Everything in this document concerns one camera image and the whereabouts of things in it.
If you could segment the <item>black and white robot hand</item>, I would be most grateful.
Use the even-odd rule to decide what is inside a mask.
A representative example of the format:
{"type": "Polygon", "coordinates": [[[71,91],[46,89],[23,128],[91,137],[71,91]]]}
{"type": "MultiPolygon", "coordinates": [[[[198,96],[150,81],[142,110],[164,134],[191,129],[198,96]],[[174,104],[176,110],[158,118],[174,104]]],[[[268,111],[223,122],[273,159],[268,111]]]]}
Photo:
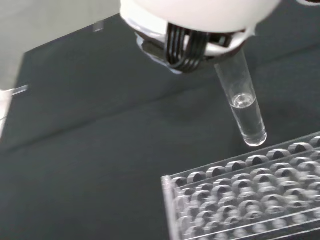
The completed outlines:
{"type": "Polygon", "coordinates": [[[277,0],[123,0],[120,16],[140,49],[172,72],[237,53],[277,0]]]}

